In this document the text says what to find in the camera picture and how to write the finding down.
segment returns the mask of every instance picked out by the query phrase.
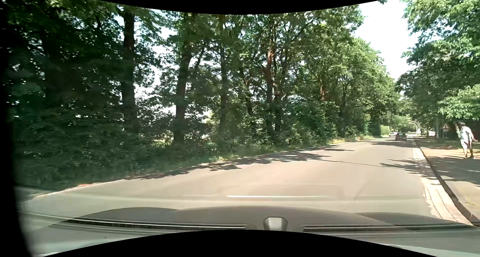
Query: road edge line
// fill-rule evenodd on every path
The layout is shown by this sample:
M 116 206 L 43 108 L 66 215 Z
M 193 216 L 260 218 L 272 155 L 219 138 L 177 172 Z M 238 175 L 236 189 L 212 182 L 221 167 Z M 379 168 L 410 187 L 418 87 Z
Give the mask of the road edge line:
M 48 196 L 48 195 L 53 195 L 53 194 L 57 194 L 57 193 L 67 192 L 67 191 L 73 191 L 73 190 L 77 190 L 77 189 L 84 189 L 84 188 L 88 188 L 88 187 L 94 187 L 94 186 L 100 186 L 100 185 L 109 184 L 109 183 L 114 183 L 114 182 L 120 182 L 120 181 L 123 181 L 123 180 L 125 180 L 125 179 L 119 179 L 119 180 L 115 180 L 115 181 L 102 182 L 102 183 L 93 184 L 93 185 L 87 185 L 87 186 L 83 186 L 83 187 L 75 187 L 75 188 L 64 189 L 64 190 L 61 190 L 61 191 L 50 192 L 50 193 L 38 195 L 38 196 L 33 197 L 32 199 L 39 198 L 39 197 L 43 197 L 43 196 Z
M 436 187 L 437 191 L 440 191 L 440 197 L 442 198 L 442 200 L 445 200 L 447 199 L 448 202 L 452 202 L 453 206 L 456 208 L 456 211 L 458 211 L 458 213 L 460 214 L 459 215 L 452 215 L 455 219 L 457 217 L 459 217 L 460 219 L 465 219 L 465 221 L 467 221 L 469 223 L 469 225 L 473 225 L 473 226 L 477 226 L 479 227 L 479 220 L 477 219 L 477 217 L 475 217 L 475 215 L 473 215 L 473 213 L 471 213 L 458 199 L 458 197 L 455 195 L 455 193 L 453 192 L 453 190 L 447 185 L 447 183 L 445 182 L 445 180 L 441 177 L 440 174 L 438 174 L 438 172 L 435 170 L 435 168 L 433 168 L 433 164 L 432 162 L 428 159 L 428 157 L 425 155 L 425 152 L 423 151 L 422 147 L 420 146 L 420 144 L 418 143 L 418 140 L 417 138 L 414 138 L 414 141 L 415 141 L 415 144 L 417 146 L 417 148 L 421 151 L 421 154 L 423 156 L 423 158 L 425 159 L 425 161 L 427 162 L 427 164 L 429 165 L 429 168 L 430 170 L 433 172 L 435 178 L 437 179 L 438 183 L 440 184 L 441 186 L 441 190 L 440 190 L 440 187 Z

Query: car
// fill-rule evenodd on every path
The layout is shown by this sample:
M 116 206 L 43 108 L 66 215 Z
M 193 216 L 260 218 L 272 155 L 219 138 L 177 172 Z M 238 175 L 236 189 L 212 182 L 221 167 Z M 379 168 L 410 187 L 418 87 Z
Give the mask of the car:
M 168 245 L 178 242 L 178 238 L 172 235 L 175 233 L 185 237 L 182 241 L 202 241 L 205 237 L 221 241 L 232 230 L 247 231 L 237 234 L 245 238 L 251 236 L 253 230 L 274 231 L 261 235 L 285 241 L 296 239 L 292 239 L 293 236 L 302 236 L 308 245 L 318 241 L 332 243 L 328 240 L 332 239 L 342 241 L 346 248 L 358 248 L 363 243 L 367 247 L 379 247 L 378 251 L 386 254 L 389 254 L 389 250 L 398 252 L 404 249 L 408 250 L 404 251 L 404 255 L 413 251 L 439 257 L 477 257 L 473 252 L 478 250 L 472 241 L 480 241 L 480 228 L 434 217 L 394 212 L 351 213 L 250 205 L 180 210 L 133 207 L 97 212 L 75 219 L 48 217 L 60 222 L 35 231 L 35 236 L 46 238 L 27 244 L 31 245 L 33 257 L 53 256 L 67 251 L 84 255 L 96 255 L 108 250 L 116 253 L 130 249 L 132 252 L 162 241 L 167 241 Z M 203 230 L 215 232 L 202 233 Z
M 395 135 L 395 141 L 407 141 L 407 135 L 405 133 L 398 133 Z

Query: curb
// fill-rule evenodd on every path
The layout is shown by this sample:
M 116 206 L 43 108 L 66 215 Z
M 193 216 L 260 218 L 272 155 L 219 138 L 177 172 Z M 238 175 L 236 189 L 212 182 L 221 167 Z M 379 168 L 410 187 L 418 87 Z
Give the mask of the curb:
M 120 182 L 120 181 L 123 181 L 123 180 L 125 180 L 125 179 L 119 179 L 119 180 L 114 180 L 114 181 L 96 183 L 96 184 L 86 185 L 86 186 L 82 186 L 82 187 L 68 188 L 68 189 L 64 189 L 64 190 L 61 190 L 61 191 L 55 191 L 55 192 L 50 192 L 50 193 L 45 193 L 45 194 L 42 194 L 42 195 L 34 196 L 32 199 L 39 198 L 39 197 L 43 197 L 43 196 L 48 196 L 48 195 L 53 195 L 53 194 L 57 194 L 57 193 L 67 192 L 67 191 L 73 191 L 73 190 L 76 190 L 76 189 L 82 189 L 82 188 L 100 186 L 100 185 L 109 184 L 109 183 L 113 183 L 113 182 Z
M 455 193 L 452 191 L 452 189 L 447 185 L 445 180 L 441 177 L 440 174 L 433 168 L 432 162 L 429 160 L 429 158 L 425 155 L 425 152 L 423 152 L 422 147 L 418 144 L 418 141 L 416 138 L 414 138 L 415 144 L 417 147 L 420 149 L 422 152 L 423 156 L 425 157 L 426 161 L 430 165 L 431 170 L 433 171 L 433 174 L 437 178 L 437 180 L 440 182 L 440 185 L 444 188 L 445 192 L 447 192 L 448 196 L 452 199 L 453 204 L 456 206 L 456 208 L 462 213 L 462 215 L 473 225 L 476 227 L 480 227 L 480 220 L 473 215 L 458 199 L 458 197 L 455 195 Z

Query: dry grass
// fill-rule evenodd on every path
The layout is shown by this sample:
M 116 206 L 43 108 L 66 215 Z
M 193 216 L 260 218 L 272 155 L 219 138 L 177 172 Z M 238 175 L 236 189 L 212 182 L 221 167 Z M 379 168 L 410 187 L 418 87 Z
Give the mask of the dry grass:
M 419 139 L 420 144 L 432 149 L 462 150 L 459 140 Z M 473 143 L 473 153 L 480 153 L 480 143 Z

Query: tree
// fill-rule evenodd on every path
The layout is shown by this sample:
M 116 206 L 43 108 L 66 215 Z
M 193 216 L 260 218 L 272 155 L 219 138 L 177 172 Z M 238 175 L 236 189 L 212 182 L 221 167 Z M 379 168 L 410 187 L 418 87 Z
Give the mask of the tree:
M 438 132 L 442 120 L 460 114 L 453 112 L 455 106 L 460 107 L 453 102 L 459 91 L 480 83 L 480 1 L 404 1 L 409 28 L 420 36 L 405 53 L 416 68 L 401 76 L 399 85 L 412 100 L 412 118 L 434 125 Z
M 480 119 L 480 84 L 467 86 L 457 95 L 448 96 L 439 102 L 440 113 L 447 119 Z
M 6 3 L 4 85 L 24 185 L 70 187 L 252 147 L 378 134 L 400 115 L 378 52 L 352 35 L 358 5 L 210 15 Z

